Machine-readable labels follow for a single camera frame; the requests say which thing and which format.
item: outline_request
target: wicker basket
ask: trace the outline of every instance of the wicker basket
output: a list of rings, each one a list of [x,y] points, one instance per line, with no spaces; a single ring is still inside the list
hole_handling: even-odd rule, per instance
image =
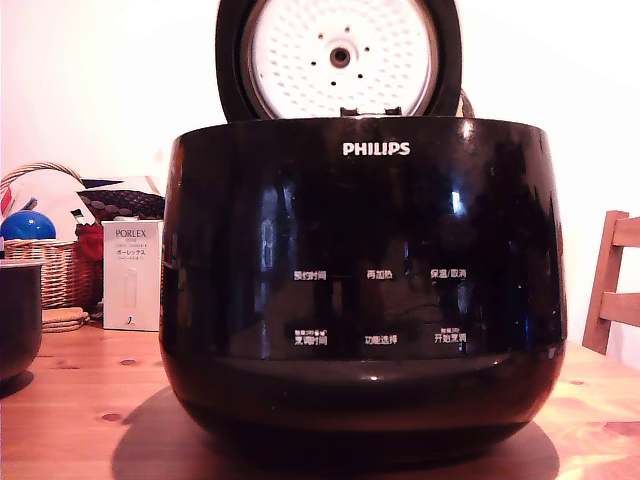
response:
[[[0,198],[16,178],[36,170],[57,170],[80,181],[73,170],[55,163],[26,165],[9,173],[0,183]],[[10,259],[43,260],[42,308],[93,308],[102,299],[102,261],[92,261],[78,248],[78,242],[59,240],[7,240]]]

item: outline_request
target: inner lid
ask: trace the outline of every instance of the inner lid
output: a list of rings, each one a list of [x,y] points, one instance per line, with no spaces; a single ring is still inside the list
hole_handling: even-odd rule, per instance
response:
[[[242,56],[261,118],[422,115],[438,78],[436,28],[421,0],[259,0]]]

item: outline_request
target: glossy black surface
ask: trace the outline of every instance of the glossy black surface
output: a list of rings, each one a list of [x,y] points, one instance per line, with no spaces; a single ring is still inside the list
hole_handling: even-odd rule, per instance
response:
[[[0,261],[0,382],[24,372],[42,341],[40,266]]]
[[[356,156],[354,142],[379,145]],[[382,155],[388,142],[399,152]],[[562,365],[557,211],[546,136],[526,125],[345,118],[188,133],[165,212],[172,386],[209,428],[475,432],[455,437],[458,453],[504,438]],[[300,330],[313,345],[296,345]]]

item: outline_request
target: chair backrest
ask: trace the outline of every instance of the chair backrest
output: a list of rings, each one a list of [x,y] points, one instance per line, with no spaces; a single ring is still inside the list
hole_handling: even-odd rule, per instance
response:
[[[611,322],[640,327],[640,293],[616,293],[624,247],[640,247],[640,217],[607,212],[582,338],[583,346],[603,355],[607,353]]]

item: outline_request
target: wood grain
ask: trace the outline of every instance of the wood grain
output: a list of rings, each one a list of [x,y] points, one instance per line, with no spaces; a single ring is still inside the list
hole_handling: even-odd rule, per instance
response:
[[[319,473],[256,468],[220,453],[167,383],[153,333],[46,335],[31,383],[0,402],[2,479],[300,480]],[[640,373],[569,345],[534,423],[487,455],[371,479],[640,478]],[[356,478],[343,475],[340,478]]]
[[[640,293],[605,292],[600,318],[640,327]]]
[[[591,290],[591,300],[587,311],[587,322],[582,338],[582,345],[598,352],[602,355],[607,353],[609,344],[609,332],[611,321],[603,320],[600,317],[602,297],[605,292],[615,292],[618,288],[618,277],[622,264],[621,246],[613,243],[616,232],[616,223],[629,217],[627,212],[609,211],[607,212],[604,229],[602,232],[602,242],[600,243],[600,253],[596,264],[596,274]]]
[[[618,219],[613,244],[619,247],[640,247],[640,217]]]

